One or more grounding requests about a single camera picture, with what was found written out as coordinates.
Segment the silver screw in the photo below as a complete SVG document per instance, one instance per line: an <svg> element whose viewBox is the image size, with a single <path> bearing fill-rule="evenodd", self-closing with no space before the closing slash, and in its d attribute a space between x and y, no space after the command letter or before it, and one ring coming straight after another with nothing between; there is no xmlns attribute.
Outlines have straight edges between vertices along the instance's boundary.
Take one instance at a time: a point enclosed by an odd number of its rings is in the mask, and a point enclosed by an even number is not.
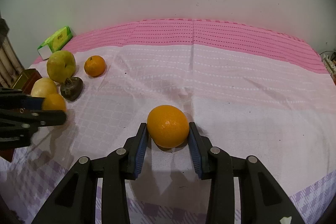
<svg viewBox="0 0 336 224"><path fill-rule="evenodd" d="M216 147L216 146L213 146L210 148L210 152L213 153L213 154L218 154L221 150Z"/></svg>
<svg viewBox="0 0 336 224"><path fill-rule="evenodd" d="M255 164L257 163L258 159L255 156L249 156L248 160L250 163Z"/></svg>
<svg viewBox="0 0 336 224"><path fill-rule="evenodd" d="M123 154L125 154L126 153L126 149L125 148L118 148L117 149L117 154L118 155L123 155Z"/></svg>
<svg viewBox="0 0 336 224"><path fill-rule="evenodd" d="M81 158L79 158L79 163L80 164L85 164L85 163L87 163L87 161L88 161L89 159L87 158L87 157L81 157Z"/></svg>

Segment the pale yellow fruit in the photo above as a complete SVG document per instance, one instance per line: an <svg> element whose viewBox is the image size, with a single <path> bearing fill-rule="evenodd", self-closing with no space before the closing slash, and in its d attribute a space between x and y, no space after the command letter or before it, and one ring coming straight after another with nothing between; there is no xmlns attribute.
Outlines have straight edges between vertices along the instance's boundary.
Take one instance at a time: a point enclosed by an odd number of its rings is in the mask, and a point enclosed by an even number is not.
<svg viewBox="0 0 336 224"><path fill-rule="evenodd" d="M64 83L66 78L70 78L76 71L75 57L68 51L54 52L47 62L47 73L55 82Z"/></svg>
<svg viewBox="0 0 336 224"><path fill-rule="evenodd" d="M57 93L55 82L50 78L41 78L33 85L30 95L33 97L47 97L47 95L53 93Z"/></svg>

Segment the dark brown fruit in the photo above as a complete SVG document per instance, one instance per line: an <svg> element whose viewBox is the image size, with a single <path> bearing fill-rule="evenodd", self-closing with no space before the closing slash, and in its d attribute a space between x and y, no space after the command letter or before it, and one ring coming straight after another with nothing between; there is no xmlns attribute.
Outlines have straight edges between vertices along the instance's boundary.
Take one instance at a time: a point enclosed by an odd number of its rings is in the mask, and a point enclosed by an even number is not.
<svg viewBox="0 0 336 224"><path fill-rule="evenodd" d="M61 84L61 95L69 100L76 100L81 94L83 89L83 80L79 77L67 78L63 84Z"/></svg>

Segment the green apple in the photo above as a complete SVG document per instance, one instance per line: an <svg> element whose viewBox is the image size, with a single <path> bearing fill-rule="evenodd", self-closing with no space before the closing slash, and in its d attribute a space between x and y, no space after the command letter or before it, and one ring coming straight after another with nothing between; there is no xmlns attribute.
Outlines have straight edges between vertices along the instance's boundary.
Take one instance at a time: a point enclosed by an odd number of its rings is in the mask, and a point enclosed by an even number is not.
<svg viewBox="0 0 336 224"><path fill-rule="evenodd" d="M54 52L47 62L47 73L51 80L64 83L76 71L75 57L68 51Z"/></svg>

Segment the yellow label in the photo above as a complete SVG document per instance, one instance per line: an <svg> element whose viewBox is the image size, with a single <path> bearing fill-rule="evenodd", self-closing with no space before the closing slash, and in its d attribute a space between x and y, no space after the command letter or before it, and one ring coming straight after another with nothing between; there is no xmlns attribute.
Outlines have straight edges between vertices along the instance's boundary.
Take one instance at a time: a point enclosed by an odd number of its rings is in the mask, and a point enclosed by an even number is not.
<svg viewBox="0 0 336 224"><path fill-rule="evenodd" d="M60 48L60 46L62 46L66 38L67 38L67 28L65 27L61 32L55 35L51 45L52 51L53 52L57 51Z"/></svg>

